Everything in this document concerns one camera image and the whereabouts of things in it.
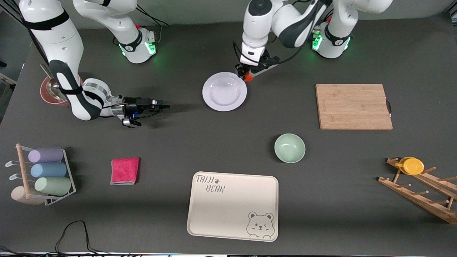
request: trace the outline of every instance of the wooden cutting board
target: wooden cutting board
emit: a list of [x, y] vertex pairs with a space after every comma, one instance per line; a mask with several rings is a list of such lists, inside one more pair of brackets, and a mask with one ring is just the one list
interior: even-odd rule
[[382, 85], [317, 84], [321, 129], [391, 130]]

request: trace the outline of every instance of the green cup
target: green cup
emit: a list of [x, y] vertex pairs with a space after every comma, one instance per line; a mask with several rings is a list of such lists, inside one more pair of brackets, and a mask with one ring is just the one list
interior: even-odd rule
[[296, 163], [305, 156], [305, 143], [295, 134], [283, 134], [275, 142], [275, 153], [285, 163]]
[[63, 196], [71, 188], [67, 177], [41, 177], [35, 181], [35, 190], [51, 195]]

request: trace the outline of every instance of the beige tray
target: beige tray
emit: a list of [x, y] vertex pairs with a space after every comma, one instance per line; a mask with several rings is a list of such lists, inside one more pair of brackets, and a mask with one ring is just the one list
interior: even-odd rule
[[271, 176], [195, 173], [187, 231], [273, 242], [278, 237], [278, 181]]

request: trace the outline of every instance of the green indicator light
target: green indicator light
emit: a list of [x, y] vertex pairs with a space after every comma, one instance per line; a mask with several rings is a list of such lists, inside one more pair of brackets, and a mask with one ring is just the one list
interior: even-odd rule
[[119, 48], [120, 48], [121, 51], [122, 51], [122, 55], [125, 56], [124, 49], [122, 48], [121, 44], [119, 44]]
[[314, 50], [319, 49], [320, 43], [322, 42], [322, 36], [319, 35], [313, 42], [313, 48]]
[[346, 43], [346, 46], [344, 47], [344, 50], [347, 49], [347, 46], [349, 45], [349, 41], [350, 41], [350, 40], [351, 40], [351, 37], [349, 37], [349, 38], [347, 39], [347, 43]]
[[144, 42], [144, 45], [148, 49], [150, 55], [155, 54], [155, 44], [154, 43]]

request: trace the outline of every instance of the yellow cup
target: yellow cup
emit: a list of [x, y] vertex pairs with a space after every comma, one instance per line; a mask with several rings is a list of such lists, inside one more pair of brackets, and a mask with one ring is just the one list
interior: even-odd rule
[[419, 159], [410, 156], [401, 159], [399, 163], [395, 163], [395, 166], [408, 175], [417, 175], [424, 171], [424, 164]]

